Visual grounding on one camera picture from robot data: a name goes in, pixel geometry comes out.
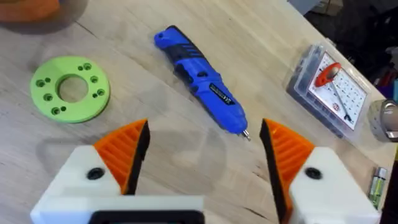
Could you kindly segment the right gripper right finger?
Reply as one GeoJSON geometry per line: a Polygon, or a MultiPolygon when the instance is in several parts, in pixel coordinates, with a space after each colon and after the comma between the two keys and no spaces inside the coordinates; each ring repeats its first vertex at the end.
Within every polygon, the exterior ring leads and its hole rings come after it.
{"type": "Polygon", "coordinates": [[[271,119],[259,137],[265,149],[279,223],[378,223],[373,207],[336,152],[271,119]]]}

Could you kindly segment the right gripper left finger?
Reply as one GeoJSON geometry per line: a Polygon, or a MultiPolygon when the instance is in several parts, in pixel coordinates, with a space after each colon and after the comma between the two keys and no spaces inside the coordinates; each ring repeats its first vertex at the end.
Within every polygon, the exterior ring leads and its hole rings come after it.
{"type": "Polygon", "coordinates": [[[149,143],[148,120],[140,119],[78,146],[42,195],[134,195],[149,143]]]}

